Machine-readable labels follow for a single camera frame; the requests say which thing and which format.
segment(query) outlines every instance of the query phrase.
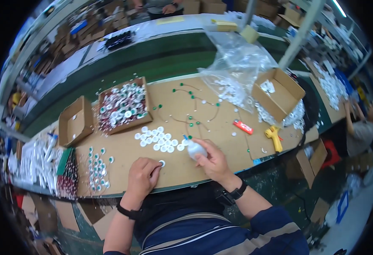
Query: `black wristband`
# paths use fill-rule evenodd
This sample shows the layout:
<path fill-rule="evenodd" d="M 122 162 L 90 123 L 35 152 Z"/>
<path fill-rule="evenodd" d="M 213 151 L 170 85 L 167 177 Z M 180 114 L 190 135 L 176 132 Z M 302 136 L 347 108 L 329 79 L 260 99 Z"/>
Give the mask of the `black wristband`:
<path fill-rule="evenodd" d="M 122 208 L 120 204 L 117 205 L 117 211 L 119 211 L 122 215 L 127 216 L 130 220 L 138 220 L 142 214 L 142 209 L 139 211 L 127 211 L 126 209 Z"/>
<path fill-rule="evenodd" d="M 237 200 L 237 199 L 239 199 L 240 197 L 243 196 L 243 192 L 246 190 L 246 188 L 247 188 L 247 184 L 242 180 L 241 181 L 241 187 L 235 189 L 234 191 L 230 192 L 229 194 L 234 200 Z"/>

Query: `white squeeze bottle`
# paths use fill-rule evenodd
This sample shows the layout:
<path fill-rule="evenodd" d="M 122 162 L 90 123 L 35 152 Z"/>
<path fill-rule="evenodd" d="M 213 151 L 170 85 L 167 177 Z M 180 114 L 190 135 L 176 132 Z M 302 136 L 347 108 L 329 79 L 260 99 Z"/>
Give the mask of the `white squeeze bottle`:
<path fill-rule="evenodd" d="M 186 142 L 188 143 L 188 153 L 191 159 L 196 161 L 195 159 L 196 154 L 201 154 L 204 157 L 208 157 L 208 153 L 200 144 L 197 144 L 196 142 L 192 140 L 188 140 L 188 138 L 185 135 L 184 135 L 184 138 L 186 139 Z"/>

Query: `green component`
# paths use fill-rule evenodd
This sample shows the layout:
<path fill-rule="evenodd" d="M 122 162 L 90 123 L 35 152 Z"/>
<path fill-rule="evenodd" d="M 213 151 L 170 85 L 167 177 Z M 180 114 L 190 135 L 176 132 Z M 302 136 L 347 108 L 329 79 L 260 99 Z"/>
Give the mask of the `green component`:
<path fill-rule="evenodd" d="M 61 160 L 59 161 L 59 165 L 58 165 L 58 169 L 56 171 L 56 175 L 57 176 L 62 176 L 63 173 L 65 172 L 65 167 L 66 167 L 66 164 L 67 164 L 67 160 L 69 159 L 69 155 L 70 153 L 75 153 L 75 148 L 67 148 L 62 156 L 61 156 Z"/>

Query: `fluorescent light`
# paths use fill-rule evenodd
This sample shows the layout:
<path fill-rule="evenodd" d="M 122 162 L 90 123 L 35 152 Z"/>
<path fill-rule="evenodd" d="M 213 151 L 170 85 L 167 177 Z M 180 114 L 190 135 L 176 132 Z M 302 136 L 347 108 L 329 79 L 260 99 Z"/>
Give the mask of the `fluorescent light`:
<path fill-rule="evenodd" d="M 342 15 L 346 18 L 346 14 L 345 12 L 342 10 L 341 6 L 339 5 L 339 3 L 337 2 L 337 0 L 332 0 L 334 2 L 334 4 L 336 5 L 336 7 L 338 7 L 339 11 L 342 13 Z"/>

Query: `navy blue shirt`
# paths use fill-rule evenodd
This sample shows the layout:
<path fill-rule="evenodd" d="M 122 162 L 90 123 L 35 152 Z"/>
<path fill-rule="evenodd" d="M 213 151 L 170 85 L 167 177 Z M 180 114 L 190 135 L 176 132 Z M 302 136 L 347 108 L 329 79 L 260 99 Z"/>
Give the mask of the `navy blue shirt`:
<path fill-rule="evenodd" d="M 182 210 L 182 215 L 193 213 Z M 173 220 L 165 216 L 160 222 Z M 307 241 L 283 207 L 270 207 L 250 220 L 251 231 L 220 219 L 198 218 L 174 222 L 147 238 L 143 249 L 190 237 L 145 254 L 309 254 Z M 108 251 L 104 255 L 122 255 Z"/>

